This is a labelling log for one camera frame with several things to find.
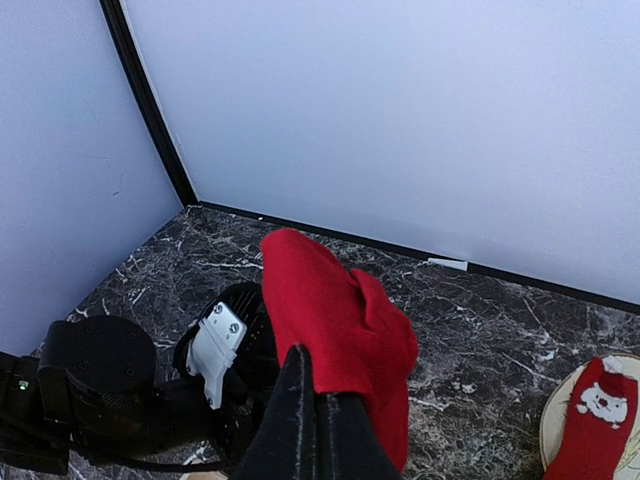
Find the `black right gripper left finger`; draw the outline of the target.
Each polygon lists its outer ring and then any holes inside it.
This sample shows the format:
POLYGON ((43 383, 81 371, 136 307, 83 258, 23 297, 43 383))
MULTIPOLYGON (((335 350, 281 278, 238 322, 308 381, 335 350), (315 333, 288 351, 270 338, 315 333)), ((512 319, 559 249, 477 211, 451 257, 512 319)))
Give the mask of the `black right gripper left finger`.
POLYGON ((281 367, 260 428, 231 477, 233 479, 312 479, 315 425, 309 352, 296 345, 281 367))

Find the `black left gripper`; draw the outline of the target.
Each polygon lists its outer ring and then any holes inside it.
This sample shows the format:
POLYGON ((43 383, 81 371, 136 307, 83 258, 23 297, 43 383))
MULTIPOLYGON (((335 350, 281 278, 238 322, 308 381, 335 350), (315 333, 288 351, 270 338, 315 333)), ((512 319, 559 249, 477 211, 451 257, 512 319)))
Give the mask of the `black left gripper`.
POLYGON ((210 408, 203 380, 189 376, 184 367, 186 343, 194 331, 195 325, 174 350, 179 377, 154 387, 147 399, 152 438, 161 450, 208 440, 225 466, 232 469, 259 430, 279 374, 273 329, 253 366, 234 366, 225 375, 223 402, 218 410, 210 408))

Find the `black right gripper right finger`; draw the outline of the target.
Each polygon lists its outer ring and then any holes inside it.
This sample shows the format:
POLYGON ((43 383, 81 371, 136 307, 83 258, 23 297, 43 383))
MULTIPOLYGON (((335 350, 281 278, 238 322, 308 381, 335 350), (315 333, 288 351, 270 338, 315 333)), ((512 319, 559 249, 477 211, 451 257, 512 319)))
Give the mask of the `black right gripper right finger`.
POLYGON ((377 439, 363 402, 356 394, 317 396, 317 478, 401 478, 377 439))

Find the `plain red sock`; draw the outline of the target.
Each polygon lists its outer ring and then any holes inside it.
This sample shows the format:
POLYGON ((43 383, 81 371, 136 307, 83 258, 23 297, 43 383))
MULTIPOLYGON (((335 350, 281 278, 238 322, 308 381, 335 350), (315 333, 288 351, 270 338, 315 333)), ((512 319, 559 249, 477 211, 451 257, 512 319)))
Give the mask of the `plain red sock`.
POLYGON ((262 293, 277 354, 311 356, 318 394, 357 394, 396 470, 408 459, 408 379, 419 353, 409 318, 373 276, 346 269, 320 243, 293 229, 261 243, 262 293))

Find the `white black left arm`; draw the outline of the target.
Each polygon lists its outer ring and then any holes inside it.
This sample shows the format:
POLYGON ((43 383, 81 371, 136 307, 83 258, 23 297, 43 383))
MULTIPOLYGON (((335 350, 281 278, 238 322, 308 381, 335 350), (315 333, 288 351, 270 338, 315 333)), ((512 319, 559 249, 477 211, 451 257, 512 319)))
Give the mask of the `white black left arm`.
POLYGON ((152 456, 210 442, 215 468, 246 452, 279 365, 263 319, 200 320, 177 342, 173 380, 156 383, 156 348, 134 322, 54 322, 39 357, 1 358, 1 460, 64 475, 77 453, 94 464, 176 473, 152 456))

